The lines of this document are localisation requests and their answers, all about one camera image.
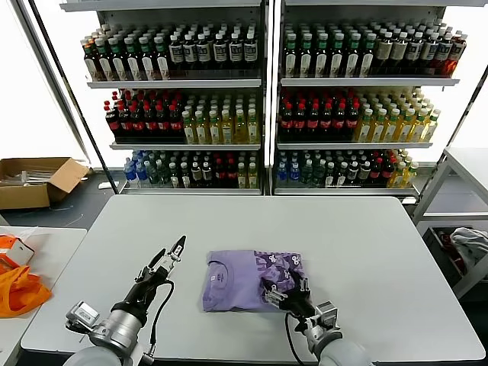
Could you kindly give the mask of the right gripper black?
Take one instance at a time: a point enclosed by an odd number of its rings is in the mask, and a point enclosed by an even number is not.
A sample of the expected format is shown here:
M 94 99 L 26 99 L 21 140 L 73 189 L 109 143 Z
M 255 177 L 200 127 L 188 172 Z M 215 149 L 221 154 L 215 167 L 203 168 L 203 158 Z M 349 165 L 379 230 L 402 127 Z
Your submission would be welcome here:
M 278 306 L 280 310 L 289 312 L 297 318 L 314 316 L 316 311 L 310 300 L 308 278 L 295 270 L 290 270 L 290 275 L 294 282 L 293 291 L 284 293 L 278 290 L 278 286 L 273 281 L 266 278 L 261 279 L 264 302 Z

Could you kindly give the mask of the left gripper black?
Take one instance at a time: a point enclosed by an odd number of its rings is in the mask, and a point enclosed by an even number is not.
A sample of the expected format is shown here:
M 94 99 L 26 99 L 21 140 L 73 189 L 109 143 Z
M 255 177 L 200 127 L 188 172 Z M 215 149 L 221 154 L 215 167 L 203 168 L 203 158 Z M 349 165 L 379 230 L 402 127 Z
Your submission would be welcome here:
M 157 288 L 169 282 L 169 272 L 181 261 L 184 251 L 186 235 L 183 235 L 171 249 L 161 249 L 135 278 L 135 283 L 127 296 L 113 305 L 112 310 L 122 310 L 135 317 L 147 317 L 150 304 L 154 300 Z M 162 258 L 162 266 L 154 267 Z

